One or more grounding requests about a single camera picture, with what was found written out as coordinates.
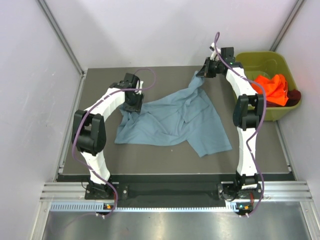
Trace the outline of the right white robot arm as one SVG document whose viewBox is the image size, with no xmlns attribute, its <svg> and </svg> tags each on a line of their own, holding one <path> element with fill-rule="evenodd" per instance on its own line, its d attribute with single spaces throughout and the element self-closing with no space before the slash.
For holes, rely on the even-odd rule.
<svg viewBox="0 0 320 240">
<path fill-rule="evenodd" d="M 221 184 L 219 195 L 227 201 L 250 198 L 254 192 L 261 191 L 255 156 L 256 131 L 264 112 L 264 97 L 247 79 L 242 64 L 235 59 L 233 47 L 217 48 L 213 43 L 209 48 L 212 54 L 205 59 L 197 76 L 214 78 L 224 75 L 237 98 L 232 121 L 239 137 L 239 161 L 234 182 Z"/>
</svg>

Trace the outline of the light blue t-shirt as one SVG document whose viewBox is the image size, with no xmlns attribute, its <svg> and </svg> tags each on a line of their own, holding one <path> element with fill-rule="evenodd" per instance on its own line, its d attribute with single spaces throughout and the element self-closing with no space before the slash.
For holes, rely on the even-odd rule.
<svg viewBox="0 0 320 240">
<path fill-rule="evenodd" d="M 199 157 L 231 150 L 204 82 L 194 75 L 187 88 L 144 103 L 140 113 L 121 108 L 115 144 L 174 146 L 187 141 Z"/>
</svg>

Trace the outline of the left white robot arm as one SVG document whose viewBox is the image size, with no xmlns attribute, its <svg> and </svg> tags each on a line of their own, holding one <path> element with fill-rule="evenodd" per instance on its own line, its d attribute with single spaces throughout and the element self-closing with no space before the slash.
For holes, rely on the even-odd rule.
<svg viewBox="0 0 320 240">
<path fill-rule="evenodd" d="M 144 94 L 138 76 L 126 73 L 122 81 L 113 83 L 92 106 L 77 110 L 73 116 L 72 156 L 78 151 L 90 172 L 86 187 L 87 200 L 111 199 L 116 196 L 109 182 L 111 173 L 106 166 L 104 148 L 107 143 L 105 122 L 121 106 L 126 112 L 139 113 Z"/>
</svg>

